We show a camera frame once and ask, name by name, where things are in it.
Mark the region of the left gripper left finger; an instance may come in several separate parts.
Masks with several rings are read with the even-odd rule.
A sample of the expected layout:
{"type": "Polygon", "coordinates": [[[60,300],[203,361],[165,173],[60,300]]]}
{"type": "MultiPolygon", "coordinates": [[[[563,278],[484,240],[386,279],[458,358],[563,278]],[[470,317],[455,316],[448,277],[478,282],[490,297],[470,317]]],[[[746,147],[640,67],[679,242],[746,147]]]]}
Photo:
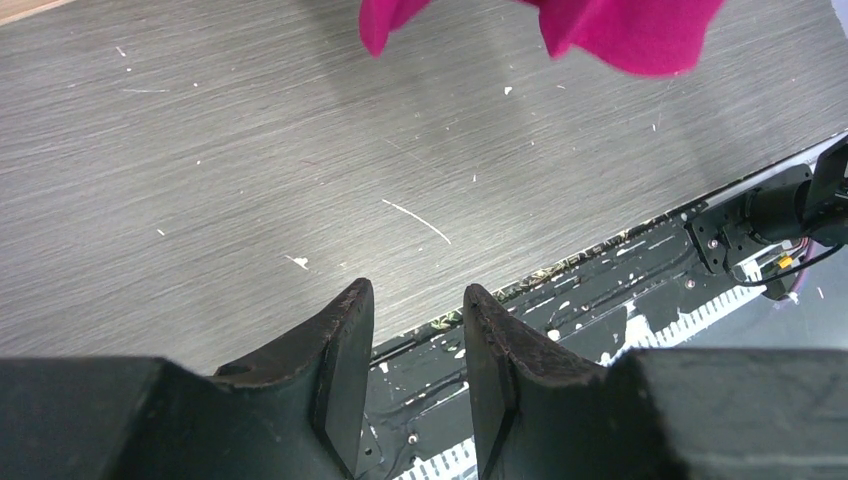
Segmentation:
{"type": "Polygon", "coordinates": [[[247,432],[227,432],[248,477],[351,477],[360,452],[374,290],[358,278],[322,310],[213,375],[247,432]]]}

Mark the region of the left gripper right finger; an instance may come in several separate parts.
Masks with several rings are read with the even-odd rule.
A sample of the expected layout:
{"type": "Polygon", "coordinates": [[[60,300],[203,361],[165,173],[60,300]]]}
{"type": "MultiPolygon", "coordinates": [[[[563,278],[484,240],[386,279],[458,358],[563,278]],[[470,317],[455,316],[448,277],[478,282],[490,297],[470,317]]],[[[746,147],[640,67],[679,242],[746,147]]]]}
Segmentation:
{"type": "Polygon", "coordinates": [[[585,406],[605,368],[513,317],[479,284],[465,290],[463,325],[479,477],[564,479],[583,467],[566,446],[579,424],[557,409],[585,406]]]}

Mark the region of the magenta skirt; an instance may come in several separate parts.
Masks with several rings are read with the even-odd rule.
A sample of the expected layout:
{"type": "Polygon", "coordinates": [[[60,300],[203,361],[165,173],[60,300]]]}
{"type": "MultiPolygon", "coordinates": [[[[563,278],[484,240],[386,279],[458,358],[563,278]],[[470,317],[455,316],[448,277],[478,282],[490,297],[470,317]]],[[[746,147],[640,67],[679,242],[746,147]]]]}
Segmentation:
{"type": "Polygon", "coordinates": [[[611,67],[671,77],[697,65],[719,0],[530,0],[549,56],[579,48],[611,67]]]}

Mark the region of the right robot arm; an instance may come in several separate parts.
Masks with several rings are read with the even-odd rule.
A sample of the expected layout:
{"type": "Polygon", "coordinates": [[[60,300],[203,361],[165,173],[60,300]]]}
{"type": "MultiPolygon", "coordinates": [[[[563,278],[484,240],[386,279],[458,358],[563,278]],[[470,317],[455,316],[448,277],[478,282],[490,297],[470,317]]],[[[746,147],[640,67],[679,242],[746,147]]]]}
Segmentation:
{"type": "Polygon", "coordinates": [[[812,176],[757,191],[746,206],[751,236],[777,243],[807,237],[823,246],[847,243],[847,140],[817,158],[812,176]]]}

